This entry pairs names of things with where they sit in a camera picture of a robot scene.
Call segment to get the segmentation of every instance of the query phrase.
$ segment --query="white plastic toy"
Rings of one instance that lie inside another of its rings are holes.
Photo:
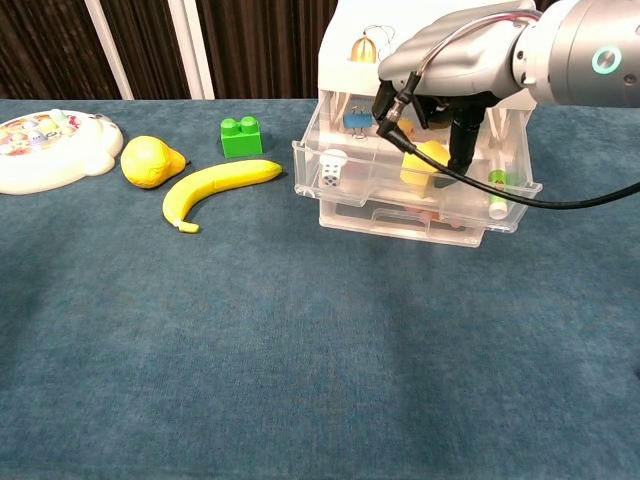
[[[102,115],[54,109],[9,120],[0,125],[0,193],[37,193],[105,174],[122,146],[122,132]]]

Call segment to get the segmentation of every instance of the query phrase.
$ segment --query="brown curtain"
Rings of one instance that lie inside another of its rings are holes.
[[[337,0],[197,0],[216,98],[317,95]]]
[[[101,4],[134,98],[191,98],[166,0]]]
[[[556,3],[558,0],[536,0],[536,6],[538,7],[538,10],[544,12],[547,8],[549,8],[549,5]]]
[[[0,0],[0,98],[121,98],[79,0]]]

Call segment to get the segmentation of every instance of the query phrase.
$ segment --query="green marker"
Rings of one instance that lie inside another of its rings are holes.
[[[501,160],[492,162],[492,170],[489,172],[489,183],[494,184],[498,190],[504,190],[504,185],[507,183],[507,172],[505,171],[504,162]],[[507,201],[504,198],[497,195],[489,197],[489,216],[492,219],[503,220],[507,216],[507,212]]]

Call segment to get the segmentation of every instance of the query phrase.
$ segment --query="dice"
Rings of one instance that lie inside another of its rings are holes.
[[[322,165],[322,184],[325,187],[340,185],[340,173],[347,163],[347,154],[337,148],[329,148],[320,155]]]

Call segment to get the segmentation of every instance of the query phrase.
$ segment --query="banana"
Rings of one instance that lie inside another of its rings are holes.
[[[200,227],[184,219],[200,200],[225,190],[267,182],[281,172],[282,167],[270,160],[241,160],[204,168],[171,187],[164,197],[162,213],[179,231],[197,233]]]

